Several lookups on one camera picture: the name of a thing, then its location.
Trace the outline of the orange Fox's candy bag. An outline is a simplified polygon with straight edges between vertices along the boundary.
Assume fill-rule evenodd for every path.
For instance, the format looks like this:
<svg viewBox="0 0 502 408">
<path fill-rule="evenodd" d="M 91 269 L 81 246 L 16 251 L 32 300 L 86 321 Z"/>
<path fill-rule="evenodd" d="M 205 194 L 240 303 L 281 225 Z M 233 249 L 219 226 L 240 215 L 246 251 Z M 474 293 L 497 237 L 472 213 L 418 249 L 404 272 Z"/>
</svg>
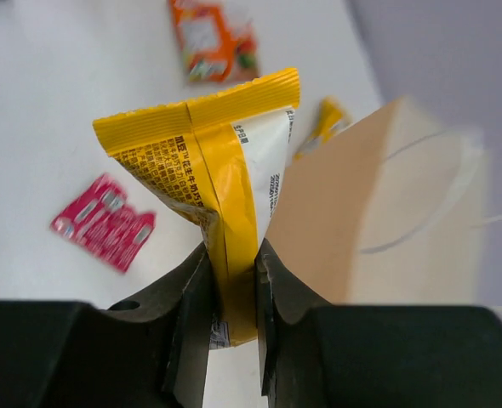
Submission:
<svg viewBox="0 0 502 408">
<path fill-rule="evenodd" d="M 227 1 L 170 1 L 189 82 L 246 82 L 260 76 L 253 20 Z"/>
</svg>

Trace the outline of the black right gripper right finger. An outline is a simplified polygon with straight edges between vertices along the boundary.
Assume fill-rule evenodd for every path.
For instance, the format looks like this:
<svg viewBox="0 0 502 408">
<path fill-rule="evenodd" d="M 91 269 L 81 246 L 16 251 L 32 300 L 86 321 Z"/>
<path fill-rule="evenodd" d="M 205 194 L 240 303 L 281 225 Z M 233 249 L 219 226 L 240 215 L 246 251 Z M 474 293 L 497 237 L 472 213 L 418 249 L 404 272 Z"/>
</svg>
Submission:
<svg viewBox="0 0 502 408">
<path fill-rule="evenodd" d="M 272 407 L 502 407 L 502 320 L 478 306 L 333 305 L 269 242 L 254 261 Z"/>
</svg>

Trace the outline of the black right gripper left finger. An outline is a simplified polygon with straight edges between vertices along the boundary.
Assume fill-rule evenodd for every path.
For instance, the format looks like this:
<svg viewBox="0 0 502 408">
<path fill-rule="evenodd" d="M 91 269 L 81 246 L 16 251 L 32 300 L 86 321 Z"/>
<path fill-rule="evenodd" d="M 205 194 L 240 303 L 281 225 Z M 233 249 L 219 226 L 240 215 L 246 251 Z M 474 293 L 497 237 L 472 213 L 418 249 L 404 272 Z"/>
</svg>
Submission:
<svg viewBox="0 0 502 408">
<path fill-rule="evenodd" d="M 0 300 L 0 407 L 198 407 L 210 322 L 204 245 L 108 309 Z"/>
</svg>

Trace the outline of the yellow chocolate snack packet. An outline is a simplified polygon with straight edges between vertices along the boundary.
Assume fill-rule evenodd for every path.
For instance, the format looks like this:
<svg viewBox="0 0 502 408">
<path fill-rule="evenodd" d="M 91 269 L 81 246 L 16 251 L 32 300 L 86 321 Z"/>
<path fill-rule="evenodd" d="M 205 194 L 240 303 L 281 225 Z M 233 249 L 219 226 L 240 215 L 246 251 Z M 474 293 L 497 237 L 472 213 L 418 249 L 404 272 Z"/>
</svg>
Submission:
<svg viewBox="0 0 502 408">
<path fill-rule="evenodd" d="M 277 208 L 299 97 L 299 73 L 287 68 L 93 123 L 108 156 L 200 227 L 220 300 L 215 349 L 257 336 L 254 260 Z"/>
</svg>

